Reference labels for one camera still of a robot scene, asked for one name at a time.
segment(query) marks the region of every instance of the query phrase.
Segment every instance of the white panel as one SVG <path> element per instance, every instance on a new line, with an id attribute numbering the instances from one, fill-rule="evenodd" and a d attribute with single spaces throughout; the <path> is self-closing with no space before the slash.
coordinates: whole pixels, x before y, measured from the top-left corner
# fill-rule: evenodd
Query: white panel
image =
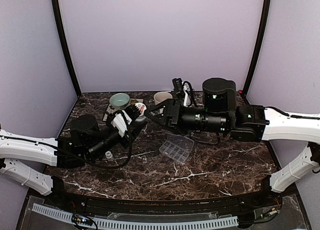
<path id="1" fill-rule="evenodd" d="M 5 130 L 40 138 L 58 135 L 76 94 L 51 0 L 0 0 L 0 89 Z M 16 228 L 27 190 L 0 176 L 1 230 Z"/>
<path id="2" fill-rule="evenodd" d="M 263 0 L 60 0 L 83 92 L 244 85 Z"/>
<path id="3" fill-rule="evenodd" d="M 253 104 L 287 112 L 320 112 L 319 0 L 271 0 L 264 41 L 249 90 Z M 302 152 L 306 143 L 272 142 L 282 166 Z M 312 229 L 320 226 L 320 175 L 297 182 Z"/>

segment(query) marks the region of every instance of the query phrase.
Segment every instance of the bowl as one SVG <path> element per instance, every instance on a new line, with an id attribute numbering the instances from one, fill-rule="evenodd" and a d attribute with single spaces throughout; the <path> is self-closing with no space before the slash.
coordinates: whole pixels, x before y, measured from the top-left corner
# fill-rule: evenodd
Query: bowl
<path id="1" fill-rule="evenodd" d="M 114 109 L 123 110 L 129 104 L 130 96 L 125 93 L 117 93 L 110 98 L 109 102 Z"/>

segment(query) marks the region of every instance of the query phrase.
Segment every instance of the brown marble surface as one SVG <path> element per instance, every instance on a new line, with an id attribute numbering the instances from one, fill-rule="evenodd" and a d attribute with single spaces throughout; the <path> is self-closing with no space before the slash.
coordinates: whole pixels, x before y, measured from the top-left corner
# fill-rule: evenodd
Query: brown marble surface
<path id="1" fill-rule="evenodd" d="M 154 92 L 129 92 L 131 98 L 142 98 L 154 105 Z M 96 117 L 99 128 L 105 127 L 103 114 L 113 93 L 85 93 L 74 107 L 62 136 L 69 135 L 71 120 L 83 115 Z M 202 103 L 202 93 L 196 101 Z M 237 104 L 244 104 L 237 96 Z M 105 170 L 86 165 L 75 169 L 48 166 L 46 174 L 64 180 L 67 192 L 93 197 L 122 200 L 195 200 L 252 193 L 260 190 L 261 180 L 276 172 L 276 166 L 264 143 L 238 142 L 228 137 L 219 145 L 195 143 L 185 164 L 163 156 L 159 147 L 168 131 L 148 120 L 148 125 L 133 143 L 129 164 L 121 169 Z M 202 141 L 215 142 L 214 133 L 195 134 Z M 117 164 L 125 161 L 127 150 L 121 145 L 112 149 Z M 98 164 L 112 165 L 105 159 Z"/>

